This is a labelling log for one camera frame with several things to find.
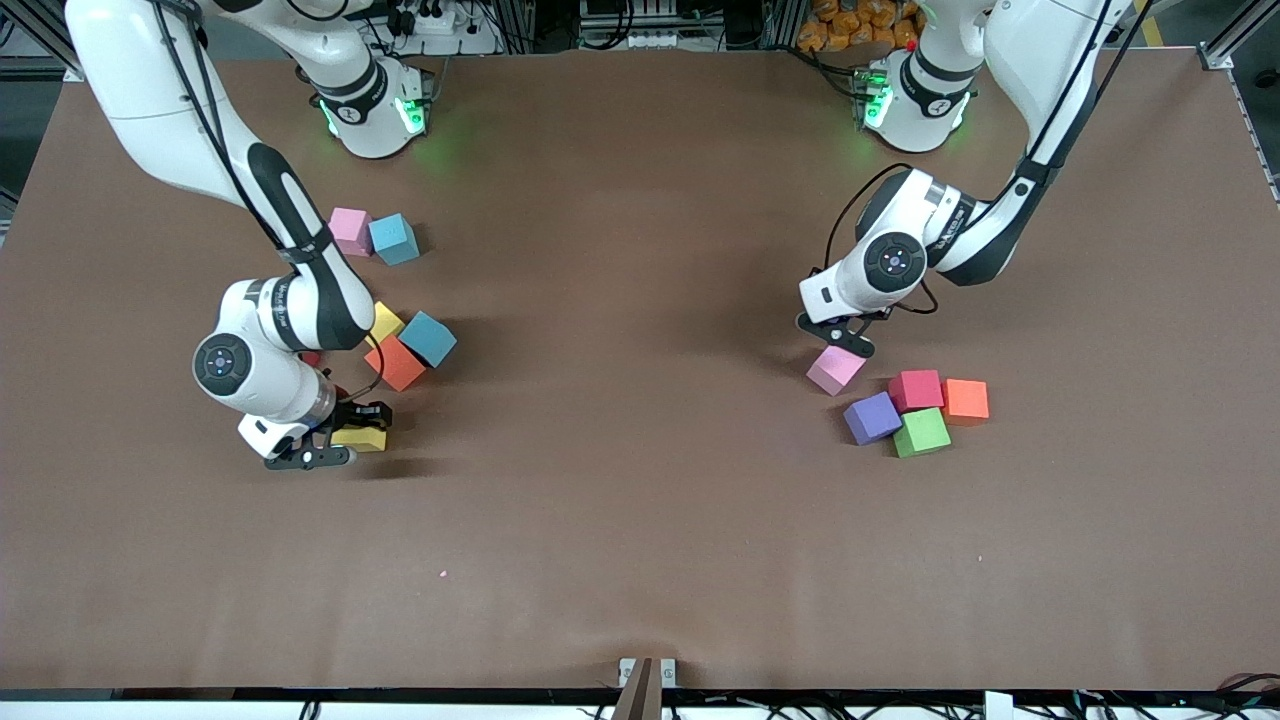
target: robot logo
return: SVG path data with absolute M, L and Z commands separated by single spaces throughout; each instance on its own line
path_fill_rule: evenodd
M 361 119 L 360 110 L 352 108 L 351 105 L 343 105 L 338 108 L 338 117 L 348 123 L 358 123 Z

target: green cube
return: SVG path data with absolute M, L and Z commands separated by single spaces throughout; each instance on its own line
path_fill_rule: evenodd
M 951 434 L 942 420 L 942 410 L 925 407 L 902 415 L 902 429 L 893 433 L 899 457 L 924 455 L 951 445 Z

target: pink cube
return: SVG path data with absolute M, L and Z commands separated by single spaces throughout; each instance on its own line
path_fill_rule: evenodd
M 364 210 L 334 208 L 329 218 L 329 232 L 343 255 L 369 258 L 374 254 L 374 241 L 369 234 L 372 218 Z
M 899 413 L 942 407 L 942 379 L 937 370 L 902 370 L 888 382 L 888 396 Z
M 865 364 L 865 357 L 859 357 L 847 350 L 831 345 L 814 360 L 805 377 L 818 383 L 818 387 L 827 391 L 827 395 L 840 395 Z

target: wooden block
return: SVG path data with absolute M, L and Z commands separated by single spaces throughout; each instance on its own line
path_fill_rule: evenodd
M 865 364 L 865 357 L 828 345 L 827 350 L 823 350 L 822 355 L 814 360 L 805 377 L 818 383 L 818 387 L 827 391 L 827 395 L 836 396 L 849 387 L 850 380 Z
M 369 334 L 374 336 L 374 340 L 383 342 L 402 329 L 404 329 L 404 320 L 401 320 L 399 315 L 392 313 L 390 307 L 381 302 L 374 305 L 374 329 L 369 331 Z M 365 337 L 365 342 L 370 347 L 374 346 L 374 341 L 369 340 L 369 337 Z
M 369 234 L 371 220 L 372 217 L 364 210 L 333 209 L 333 215 L 329 215 L 329 232 L 333 233 L 333 241 L 343 255 L 369 258 L 374 254 L 372 236 Z
M 343 428 L 329 436 L 330 446 L 349 447 L 356 452 L 387 450 L 387 430 L 379 428 Z
M 403 215 L 396 213 L 369 223 L 374 250 L 388 265 L 399 265 L 417 258 L 417 238 Z
M 980 425 L 991 418 L 987 383 L 947 378 L 942 383 L 942 419 L 948 425 Z
M 404 325 L 399 334 L 404 347 L 413 351 L 428 365 L 439 368 L 444 356 L 458 343 L 449 328 L 426 313 L 413 315 L 413 319 Z
M 845 421 L 858 445 L 868 445 L 893 434 L 902 427 L 902 418 L 887 392 L 873 395 L 849 406 Z
M 383 370 L 383 382 L 396 391 L 404 392 L 404 388 L 413 384 L 413 380 L 426 372 L 426 365 L 419 363 L 417 357 L 413 357 L 413 354 L 404 347 L 404 343 L 398 337 L 389 334 L 380 345 L 383 357 L 387 360 L 387 369 Z M 365 363 L 369 363 L 375 372 L 381 368 L 378 361 L 376 347 L 365 355 Z
M 899 457 L 924 455 L 951 445 L 951 433 L 942 421 L 942 410 L 927 407 L 902 415 L 902 428 L 893 433 Z
M 888 382 L 888 396 L 899 413 L 942 407 L 942 380 L 937 370 L 902 370 Z

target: green led light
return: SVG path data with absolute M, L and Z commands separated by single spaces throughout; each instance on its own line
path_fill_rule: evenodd
M 401 120 L 404 122 L 404 129 L 410 133 L 417 135 L 422 132 L 426 126 L 425 118 L 422 117 L 422 106 L 416 101 L 406 101 L 399 97 L 396 99 L 396 110 L 401 114 Z
M 874 100 L 867 104 L 867 113 L 864 115 L 864 122 L 873 128 L 878 128 L 881 123 L 884 122 L 884 113 L 888 110 L 890 102 L 893 101 L 893 88 L 886 87 L 876 96 Z
M 329 106 L 320 101 L 320 110 L 324 113 L 324 119 L 329 123 L 329 135 L 338 137 L 338 126 L 333 122 L 333 113 L 329 111 Z

